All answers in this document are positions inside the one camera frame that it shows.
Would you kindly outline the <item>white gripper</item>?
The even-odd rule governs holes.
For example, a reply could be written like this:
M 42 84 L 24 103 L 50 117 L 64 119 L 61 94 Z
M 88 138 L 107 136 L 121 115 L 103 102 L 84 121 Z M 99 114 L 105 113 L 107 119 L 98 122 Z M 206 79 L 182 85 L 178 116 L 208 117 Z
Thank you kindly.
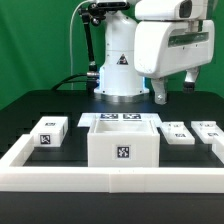
M 137 25 L 134 67 L 139 75 L 152 78 L 156 104 L 167 102 L 167 79 L 161 77 L 187 70 L 183 91 L 192 93 L 200 73 L 198 66 L 212 60 L 214 23 L 205 20 L 200 32 L 189 32 L 188 28 L 188 22 L 142 21 Z

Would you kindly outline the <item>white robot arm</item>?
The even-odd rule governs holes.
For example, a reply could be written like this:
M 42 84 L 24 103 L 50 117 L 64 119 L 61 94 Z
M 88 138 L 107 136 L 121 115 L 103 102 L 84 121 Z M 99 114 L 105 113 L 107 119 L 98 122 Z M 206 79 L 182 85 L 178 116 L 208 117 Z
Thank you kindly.
M 106 14 L 105 62 L 95 94 L 129 102 L 149 93 L 167 101 L 169 75 L 184 71 L 183 90 L 190 93 L 200 67 L 212 60 L 214 0 L 95 0 Z

